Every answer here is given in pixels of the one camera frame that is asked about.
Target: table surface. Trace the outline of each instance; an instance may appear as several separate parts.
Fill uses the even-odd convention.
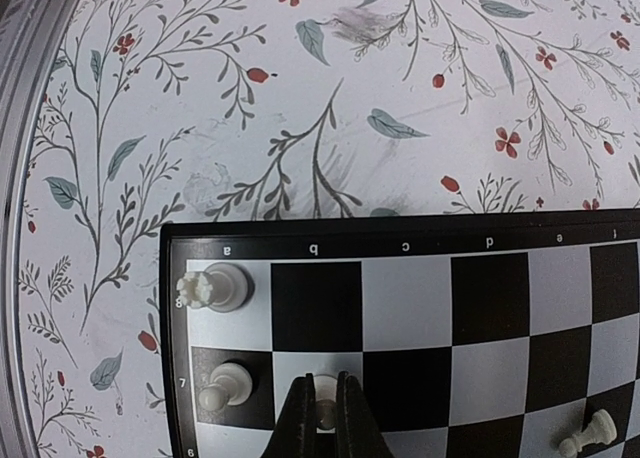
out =
[[[163,223],[640,204],[634,2],[80,0],[23,203],[41,456],[171,455]]]

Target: metal rim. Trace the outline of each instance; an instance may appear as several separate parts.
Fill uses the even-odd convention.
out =
[[[78,0],[11,0],[0,19],[0,458],[37,457],[19,328],[20,220],[31,137]]]

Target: chess piece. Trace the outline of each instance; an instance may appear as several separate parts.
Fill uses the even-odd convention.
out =
[[[618,436],[616,425],[606,410],[593,414],[589,426],[560,443],[558,450],[563,458],[575,458],[586,445],[602,443],[610,445]]]
[[[198,395],[198,403],[206,411],[218,413],[227,406],[243,404],[252,391],[249,372],[236,363],[224,363],[211,373],[209,386]]]
[[[333,376],[318,375],[313,377],[316,388],[316,422],[323,431],[336,427],[336,392],[338,380]]]
[[[249,279],[235,265],[214,263],[205,271],[186,273],[178,280],[179,300],[198,309],[209,307],[220,313],[233,311],[249,297]]]

